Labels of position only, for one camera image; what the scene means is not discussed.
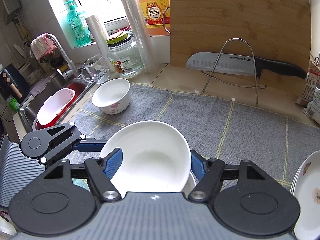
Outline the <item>white bowl pink flowers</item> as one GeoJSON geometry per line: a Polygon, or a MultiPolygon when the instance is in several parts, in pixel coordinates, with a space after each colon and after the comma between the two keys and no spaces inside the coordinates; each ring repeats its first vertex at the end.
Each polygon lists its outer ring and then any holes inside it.
{"type": "Polygon", "coordinates": [[[92,103],[105,114],[123,112],[131,102],[130,82],[126,79],[113,79],[101,85],[93,94],[92,103]]]}

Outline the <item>oval white floral dish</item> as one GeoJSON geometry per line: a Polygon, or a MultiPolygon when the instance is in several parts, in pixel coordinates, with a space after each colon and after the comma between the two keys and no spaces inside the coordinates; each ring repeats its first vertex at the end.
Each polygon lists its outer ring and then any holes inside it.
{"type": "Polygon", "coordinates": [[[300,167],[299,167],[299,169],[297,170],[297,172],[296,172],[296,174],[295,174],[295,176],[294,176],[294,178],[293,178],[291,187],[290,187],[290,193],[291,193],[292,195],[293,195],[293,191],[294,191],[294,189],[295,189],[295,184],[296,184],[296,180],[297,180],[297,177],[298,177],[298,175],[299,175],[299,172],[300,172],[300,167]]]}

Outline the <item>white floral plate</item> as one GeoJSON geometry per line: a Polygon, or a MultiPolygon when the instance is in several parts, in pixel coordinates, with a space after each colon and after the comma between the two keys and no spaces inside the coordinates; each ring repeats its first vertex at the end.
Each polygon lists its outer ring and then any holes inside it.
{"type": "Polygon", "coordinates": [[[296,176],[293,195],[300,204],[297,239],[319,239],[319,151],[309,155],[296,176]]]}

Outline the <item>plain white bowl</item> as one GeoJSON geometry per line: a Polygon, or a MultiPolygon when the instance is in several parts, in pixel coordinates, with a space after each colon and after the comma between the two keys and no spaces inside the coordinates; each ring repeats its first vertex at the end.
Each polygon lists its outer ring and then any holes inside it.
{"type": "Polygon", "coordinates": [[[196,180],[195,180],[195,177],[193,175],[192,172],[190,172],[189,174],[189,177],[188,177],[188,180],[182,190],[182,192],[184,193],[184,195],[186,197],[189,196],[189,194],[191,193],[191,191],[194,189],[194,187],[196,186],[196,180]]]}

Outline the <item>chrome kitchen faucet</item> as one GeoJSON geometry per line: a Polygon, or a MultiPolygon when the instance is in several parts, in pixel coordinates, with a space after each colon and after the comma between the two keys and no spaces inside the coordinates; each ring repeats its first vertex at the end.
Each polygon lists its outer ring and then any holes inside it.
{"type": "Polygon", "coordinates": [[[48,38],[51,39],[54,42],[54,44],[56,45],[56,47],[57,47],[54,50],[54,52],[52,54],[50,54],[50,55],[53,55],[55,53],[55,51],[57,50],[59,52],[60,56],[62,56],[62,58],[65,61],[66,65],[67,65],[67,70],[65,70],[65,72],[64,72],[66,78],[67,79],[73,79],[73,78],[79,77],[80,76],[80,70],[78,70],[78,68],[76,67],[74,62],[69,58],[69,56],[67,55],[67,53],[65,52],[65,50],[61,46],[61,44],[58,41],[58,39],[53,34],[49,34],[49,33],[48,33],[48,38]]]}

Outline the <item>blue grey checked towel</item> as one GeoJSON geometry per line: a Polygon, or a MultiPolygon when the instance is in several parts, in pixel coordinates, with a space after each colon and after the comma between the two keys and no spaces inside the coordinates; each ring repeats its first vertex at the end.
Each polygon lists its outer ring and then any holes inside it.
{"type": "Polygon", "coordinates": [[[249,159],[285,188],[301,163],[319,150],[319,129],[220,98],[134,84],[127,109],[107,115],[91,102],[73,117],[88,137],[108,140],[134,122],[156,120],[178,129],[191,149],[227,164],[249,159]]]}

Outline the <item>red and white sink basin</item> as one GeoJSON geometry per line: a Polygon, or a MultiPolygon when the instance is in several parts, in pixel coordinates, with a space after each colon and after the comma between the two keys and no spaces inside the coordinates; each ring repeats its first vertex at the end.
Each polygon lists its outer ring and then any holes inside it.
{"type": "Polygon", "coordinates": [[[76,80],[50,95],[36,115],[32,125],[33,131],[56,125],[61,116],[71,109],[76,99],[80,98],[87,85],[86,82],[76,80]]]}

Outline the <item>clear glass mug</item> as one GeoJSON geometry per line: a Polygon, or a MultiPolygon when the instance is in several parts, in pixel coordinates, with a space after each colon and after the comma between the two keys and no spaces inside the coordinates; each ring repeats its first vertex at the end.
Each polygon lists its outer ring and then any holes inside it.
{"type": "Polygon", "coordinates": [[[98,85],[102,85],[110,79],[107,62],[101,54],[87,59],[80,70],[80,74],[86,82],[98,85]]]}

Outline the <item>glass jar green lid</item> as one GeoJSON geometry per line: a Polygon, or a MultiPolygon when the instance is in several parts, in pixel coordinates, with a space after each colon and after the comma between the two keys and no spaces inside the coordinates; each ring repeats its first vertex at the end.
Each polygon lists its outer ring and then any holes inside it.
{"type": "Polygon", "coordinates": [[[127,31],[118,31],[107,39],[108,59],[121,78],[131,79],[144,69],[135,38],[127,31]]]}

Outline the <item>green soap pump bottle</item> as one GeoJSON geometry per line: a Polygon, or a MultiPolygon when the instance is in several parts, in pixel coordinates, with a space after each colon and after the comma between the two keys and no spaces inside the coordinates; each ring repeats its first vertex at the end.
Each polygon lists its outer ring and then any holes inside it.
{"type": "Polygon", "coordinates": [[[74,34],[78,46],[84,46],[91,43],[91,32],[86,22],[86,13],[82,7],[77,7],[73,0],[68,0],[65,5],[69,6],[67,13],[67,22],[74,34]]]}

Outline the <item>pink cloth on faucet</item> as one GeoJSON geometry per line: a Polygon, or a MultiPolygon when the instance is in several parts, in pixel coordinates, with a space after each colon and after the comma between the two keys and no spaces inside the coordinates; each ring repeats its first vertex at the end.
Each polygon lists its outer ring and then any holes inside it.
{"type": "Polygon", "coordinates": [[[43,56],[52,54],[57,48],[54,42],[48,38],[48,33],[41,34],[35,38],[31,42],[30,47],[37,61],[43,56]]]}

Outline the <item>white plastic food bag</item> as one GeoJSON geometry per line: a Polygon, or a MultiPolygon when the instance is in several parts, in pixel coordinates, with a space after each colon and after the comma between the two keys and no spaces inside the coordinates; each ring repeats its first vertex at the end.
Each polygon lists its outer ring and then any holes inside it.
{"type": "Polygon", "coordinates": [[[313,121],[320,124],[320,88],[316,87],[313,100],[302,110],[303,113],[313,121]]]}

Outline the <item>clear plastic wrap roll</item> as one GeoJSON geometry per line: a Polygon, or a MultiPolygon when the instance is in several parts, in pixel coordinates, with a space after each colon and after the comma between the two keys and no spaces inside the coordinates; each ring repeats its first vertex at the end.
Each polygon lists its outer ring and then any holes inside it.
{"type": "Polygon", "coordinates": [[[115,73],[115,68],[108,59],[108,55],[110,53],[109,47],[107,45],[108,33],[103,22],[101,22],[99,18],[95,15],[87,16],[85,20],[100,53],[102,54],[107,63],[109,71],[111,73],[115,73]]]}

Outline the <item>tall plastic cup stack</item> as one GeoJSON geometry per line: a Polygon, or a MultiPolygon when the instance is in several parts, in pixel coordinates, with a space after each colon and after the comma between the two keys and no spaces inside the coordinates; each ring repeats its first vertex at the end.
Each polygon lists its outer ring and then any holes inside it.
{"type": "Polygon", "coordinates": [[[146,73],[158,70],[139,0],[121,0],[146,73]]]}

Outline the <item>orange cooking wine jug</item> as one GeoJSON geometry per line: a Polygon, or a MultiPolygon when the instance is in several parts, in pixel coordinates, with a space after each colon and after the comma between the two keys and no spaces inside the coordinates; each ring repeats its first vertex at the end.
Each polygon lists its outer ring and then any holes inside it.
{"type": "Polygon", "coordinates": [[[170,6],[170,0],[139,0],[143,12],[145,25],[150,36],[163,36],[169,33],[163,28],[170,30],[170,11],[163,18],[165,9],[170,6]]]}

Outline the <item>bamboo cutting board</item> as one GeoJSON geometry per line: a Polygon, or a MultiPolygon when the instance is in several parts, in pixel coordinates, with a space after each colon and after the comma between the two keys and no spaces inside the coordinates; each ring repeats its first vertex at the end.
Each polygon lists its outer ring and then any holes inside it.
{"type": "Polygon", "coordinates": [[[170,0],[170,63],[198,52],[255,55],[309,68],[309,0],[170,0]]]}

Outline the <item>black handled kitchen knife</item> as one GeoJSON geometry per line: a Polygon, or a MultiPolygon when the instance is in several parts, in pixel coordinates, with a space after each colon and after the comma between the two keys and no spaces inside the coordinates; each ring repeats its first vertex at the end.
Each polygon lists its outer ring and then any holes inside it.
{"type": "Polygon", "coordinates": [[[261,77],[263,70],[269,70],[279,75],[295,76],[305,79],[307,73],[299,66],[291,63],[274,61],[260,57],[234,55],[223,53],[199,52],[191,55],[185,67],[188,69],[210,72],[215,62],[218,62],[215,71],[223,74],[261,77]]]}

